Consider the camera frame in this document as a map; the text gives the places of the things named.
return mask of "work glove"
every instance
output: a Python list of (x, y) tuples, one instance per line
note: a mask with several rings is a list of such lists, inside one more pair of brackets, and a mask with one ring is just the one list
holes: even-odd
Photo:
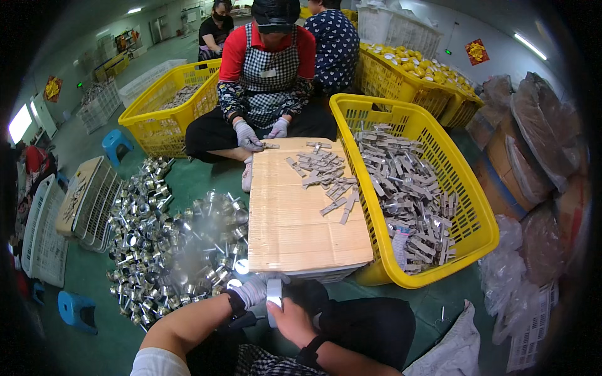
[(276, 123), (272, 124), (272, 131), (266, 138), (283, 138), (287, 136), (287, 128), (290, 123), (287, 119), (281, 117)]
[(238, 138), (238, 146), (250, 152), (263, 151), (263, 143), (260, 142), (253, 128), (251, 128), (244, 119), (234, 123), (234, 130), (236, 131), (236, 136)]
[(267, 297), (267, 281), (280, 278), (282, 283), (290, 283), (291, 279), (283, 273), (269, 271), (255, 274), (244, 285), (232, 288), (244, 302), (244, 310), (256, 306), (265, 301)]

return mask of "face mask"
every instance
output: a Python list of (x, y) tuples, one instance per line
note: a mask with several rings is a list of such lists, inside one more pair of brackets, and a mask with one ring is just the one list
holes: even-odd
[(215, 14), (213, 14), (213, 18), (216, 21), (225, 21), (228, 18), (228, 16), (222, 16), (221, 14), (215, 13)]

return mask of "red shirt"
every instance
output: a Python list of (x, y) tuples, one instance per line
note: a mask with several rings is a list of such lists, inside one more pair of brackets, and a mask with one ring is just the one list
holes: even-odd
[(44, 150), (38, 149), (35, 146), (28, 146), (25, 148), (25, 171), (28, 174), (40, 171), (42, 161), (46, 159), (45, 168), (50, 165), (50, 159), (47, 158), (47, 154)]
[[(291, 35), (284, 37), (275, 50), (282, 51), (291, 45)], [(251, 31), (251, 47), (266, 51), (261, 41), (259, 31), (253, 23)], [(247, 50), (247, 33), (244, 26), (230, 33), (222, 51), (222, 66), (220, 67), (220, 81), (236, 82), (243, 69), (244, 53)], [(299, 53), (299, 69), (297, 74), (306, 79), (314, 79), (315, 70), (315, 38), (302, 28), (297, 26), (297, 51)]]

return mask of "blue tape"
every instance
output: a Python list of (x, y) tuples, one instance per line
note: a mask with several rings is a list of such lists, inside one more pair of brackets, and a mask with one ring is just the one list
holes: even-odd
[(482, 159), (483, 159), (483, 162), (484, 162), (484, 165), (485, 165), (485, 169), (487, 170), (487, 173), (489, 174), (490, 180), (496, 185), (497, 191), (500, 193), (500, 195), (502, 196), (502, 198), (504, 199), (504, 201), (508, 204), (508, 206), (510, 206), (511, 209), (514, 210), (514, 212), (516, 213), (517, 217), (520, 217), (520, 218), (525, 217), (529, 212), (527, 212), (517, 202), (517, 200), (514, 198), (514, 196), (512, 195), (512, 193), (506, 187), (506, 185), (501, 181), (501, 179), (500, 179), (499, 175), (497, 174), (496, 170), (493, 168), (493, 165), (491, 164), (491, 161), (489, 160), (489, 158), (487, 158), (487, 154), (486, 153), (483, 153)]

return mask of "worker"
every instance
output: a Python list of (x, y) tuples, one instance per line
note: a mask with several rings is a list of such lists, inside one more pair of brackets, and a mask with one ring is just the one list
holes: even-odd
[[(265, 303), (267, 281), (273, 278), (291, 282), (281, 273), (256, 274), (240, 287), (158, 320), (140, 345), (131, 375), (401, 375), (415, 331), (408, 302), (395, 298), (337, 302), (328, 300), (324, 286), (312, 281), (307, 290), (314, 298), (306, 305), (322, 310), (308, 315), (287, 297), (283, 309)], [(321, 304), (315, 299), (322, 296), (315, 294), (316, 285), (325, 294)], [(246, 343), (242, 329), (222, 331), (224, 322), (257, 304), (267, 304), (280, 333), (300, 349), (294, 359)]]
[(33, 197), (42, 180), (52, 174), (57, 174), (57, 160), (52, 153), (44, 149), (33, 145), (26, 146), (23, 140), (19, 141), (15, 147), (19, 161), (25, 165), (27, 174), (25, 192), (28, 196)]
[(251, 188), (253, 153), (262, 138), (336, 140), (337, 124), (319, 103), (309, 103), (315, 70), (314, 36), (295, 25), (299, 0), (255, 0), (253, 22), (224, 44), (219, 106), (186, 130), (186, 153), (206, 163), (245, 163), (242, 188)]
[(201, 23), (199, 28), (199, 61), (222, 57), (222, 48), (226, 37), (234, 29), (234, 20), (230, 17), (230, 0), (215, 0), (211, 7), (211, 17)]
[(316, 95), (330, 96), (353, 84), (359, 54), (359, 36), (355, 26), (341, 12), (341, 0), (309, 0), (313, 14), (305, 29), (315, 37)]

